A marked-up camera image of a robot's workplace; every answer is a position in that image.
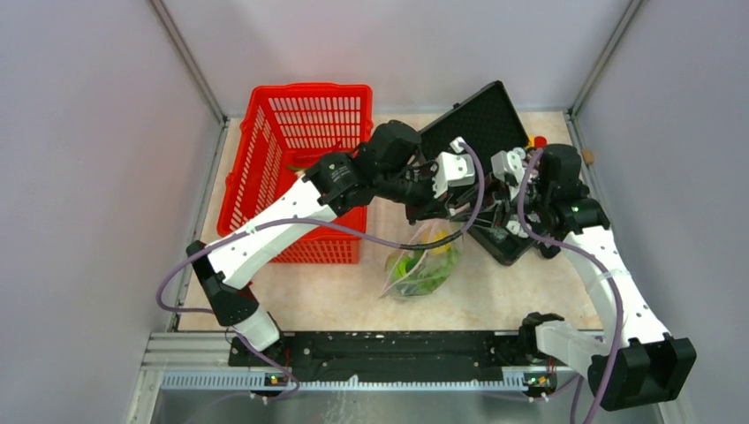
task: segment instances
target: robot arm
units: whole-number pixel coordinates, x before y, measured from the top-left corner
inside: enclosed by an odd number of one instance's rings
[[[510,181],[507,197],[515,200],[525,167],[512,152],[493,158],[495,175]],[[520,337],[532,355],[557,358],[585,376],[592,392],[601,388],[601,377],[617,335],[617,305],[607,281],[613,277],[622,298],[623,325],[618,340],[612,378],[604,388],[601,405],[608,411],[673,400],[685,383],[696,360],[687,338],[674,339],[648,307],[627,270],[601,205],[588,198],[587,187],[579,181],[581,161],[575,148],[552,145],[541,157],[538,176],[529,189],[526,212],[540,219],[533,231],[580,248],[595,256],[609,272],[604,275],[586,257],[565,249],[603,324],[604,339],[590,337],[562,317],[530,314],[520,328]]]
[[[285,218],[331,222],[352,208],[368,205],[375,196],[404,203],[411,220],[420,219],[426,211],[445,210],[449,188],[472,184],[475,178],[473,162],[458,155],[462,150],[458,140],[452,146],[456,154],[443,152],[434,163],[414,168],[409,161],[420,151],[419,134],[406,124],[390,121],[378,126],[371,140],[353,152],[321,157],[278,201],[223,239],[237,241],[193,264],[218,322],[233,327],[258,351],[279,340],[281,331],[249,283],[258,269],[315,225],[263,226]],[[249,234],[240,238],[243,233]],[[196,241],[187,253],[205,247]]]

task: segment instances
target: yellow object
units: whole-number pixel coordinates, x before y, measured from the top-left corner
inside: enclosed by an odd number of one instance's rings
[[[593,151],[591,151],[588,148],[584,148],[580,150],[580,155],[583,156],[583,163],[585,165],[592,165],[593,162],[595,162],[595,156],[593,156]]]
[[[442,230],[439,230],[435,235],[433,235],[431,238],[429,237],[429,234],[424,234],[426,237],[424,238],[424,243],[434,243],[436,241],[440,241],[448,236],[448,234]],[[450,250],[450,243],[439,246],[435,249],[432,249],[433,254],[444,254],[447,253],[447,251]]]

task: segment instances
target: plastic bag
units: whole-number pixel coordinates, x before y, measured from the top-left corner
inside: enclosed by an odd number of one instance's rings
[[[454,225],[444,220],[427,221],[408,244],[431,243],[452,234]],[[463,237],[429,250],[397,250],[385,262],[385,285],[380,297],[410,298],[433,293],[450,276],[463,253]]]

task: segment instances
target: red plastic basket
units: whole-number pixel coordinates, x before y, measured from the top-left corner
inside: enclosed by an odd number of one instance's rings
[[[240,126],[234,168],[216,230],[226,236],[286,193],[319,156],[351,150],[372,131],[372,89],[365,85],[299,83],[253,90]],[[364,232],[367,209],[354,208],[336,223]],[[279,254],[275,262],[356,263],[360,238],[316,228]]]

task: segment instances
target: small brown object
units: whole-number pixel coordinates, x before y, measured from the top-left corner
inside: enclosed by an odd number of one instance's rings
[[[581,153],[583,156],[583,163],[585,165],[590,166],[593,164],[593,162],[595,162],[595,156],[593,156],[593,152],[590,149],[584,148]]]

